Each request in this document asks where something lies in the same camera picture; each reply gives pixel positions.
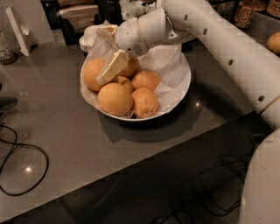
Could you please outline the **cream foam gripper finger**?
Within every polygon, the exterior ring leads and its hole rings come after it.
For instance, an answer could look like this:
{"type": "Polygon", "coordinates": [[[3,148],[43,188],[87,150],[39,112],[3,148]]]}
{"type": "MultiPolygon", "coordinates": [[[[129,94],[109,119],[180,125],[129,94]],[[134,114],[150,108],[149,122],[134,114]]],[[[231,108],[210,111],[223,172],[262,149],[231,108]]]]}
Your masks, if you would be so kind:
{"type": "Polygon", "coordinates": [[[118,26],[115,24],[103,25],[97,29],[96,34],[99,38],[114,43],[117,29],[118,26]]]}
{"type": "Polygon", "coordinates": [[[117,50],[107,59],[104,68],[99,72],[96,82],[103,86],[112,81],[127,65],[130,56],[124,50],[117,50]]]}

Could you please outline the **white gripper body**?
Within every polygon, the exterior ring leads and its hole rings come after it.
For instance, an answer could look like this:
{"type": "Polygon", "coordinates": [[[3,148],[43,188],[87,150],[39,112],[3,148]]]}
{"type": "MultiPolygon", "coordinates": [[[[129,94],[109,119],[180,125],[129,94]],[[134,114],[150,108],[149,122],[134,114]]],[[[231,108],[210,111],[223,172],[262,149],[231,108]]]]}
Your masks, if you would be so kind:
{"type": "Polygon", "coordinates": [[[154,46],[169,42],[171,26],[165,10],[157,8],[141,17],[133,17],[123,22],[116,31],[115,42],[131,57],[146,54],[154,46]]]}

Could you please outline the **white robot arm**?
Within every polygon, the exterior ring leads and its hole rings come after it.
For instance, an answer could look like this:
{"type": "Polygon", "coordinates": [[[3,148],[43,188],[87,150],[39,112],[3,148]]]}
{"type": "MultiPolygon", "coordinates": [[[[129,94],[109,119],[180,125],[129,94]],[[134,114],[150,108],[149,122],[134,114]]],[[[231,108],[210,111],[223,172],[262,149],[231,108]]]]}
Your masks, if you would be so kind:
{"type": "Polygon", "coordinates": [[[122,53],[97,76],[103,85],[130,57],[152,47],[199,39],[273,129],[250,160],[238,224],[280,224],[280,59],[221,17],[207,0],[163,0],[154,11],[117,28],[122,53]]]}

